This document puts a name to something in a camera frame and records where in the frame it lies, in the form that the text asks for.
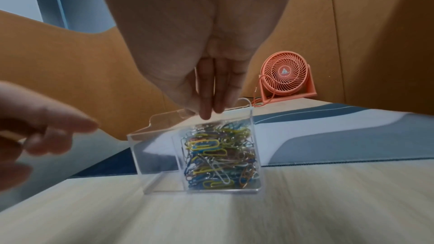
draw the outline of transparent container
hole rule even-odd
[[[145,194],[256,193],[263,184],[248,99],[211,119],[178,110],[128,135]]]

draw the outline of orange fan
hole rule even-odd
[[[259,76],[261,98],[254,100],[254,105],[262,101],[262,105],[289,99],[316,96],[311,67],[306,60],[294,52],[277,52],[262,65]],[[267,98],[266,91],[272,93]]]

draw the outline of wooden wall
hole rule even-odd
[[[434,0],[290,0],[242,95],[269,55],[290,50],[311,65],[317,99],[434,114],[433,19]],[[0,80],[71,104],[119,139],[178,108],[140,76],[116,28],[76,33],[0,12]]]

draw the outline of colorful paper clips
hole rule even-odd
[[[190,189],[242,189],[259,178],[246,122],[199,125],[181,144]]]

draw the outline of wooden table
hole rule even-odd
[[[0,243],[434,243],[434,160],[263,172],[259,195],[145,197],[137,176],[69,179],[2,212]]]

